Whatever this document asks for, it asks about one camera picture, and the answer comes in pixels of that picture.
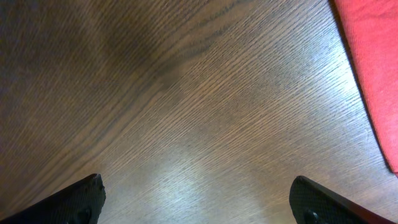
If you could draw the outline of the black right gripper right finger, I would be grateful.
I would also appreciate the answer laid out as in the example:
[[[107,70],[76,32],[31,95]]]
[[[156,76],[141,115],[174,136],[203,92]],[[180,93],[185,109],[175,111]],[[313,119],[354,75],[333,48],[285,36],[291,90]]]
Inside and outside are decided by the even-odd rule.
[[[302,175],[292,182],[289,204],[298,224],[394,224]]]

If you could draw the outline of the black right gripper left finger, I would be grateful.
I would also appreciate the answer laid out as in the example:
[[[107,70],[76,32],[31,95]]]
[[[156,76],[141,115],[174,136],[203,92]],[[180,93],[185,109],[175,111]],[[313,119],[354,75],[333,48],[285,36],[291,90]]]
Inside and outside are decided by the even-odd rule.
[[[97,224],[105,200],[101,176],[91,174],[1,224]]]

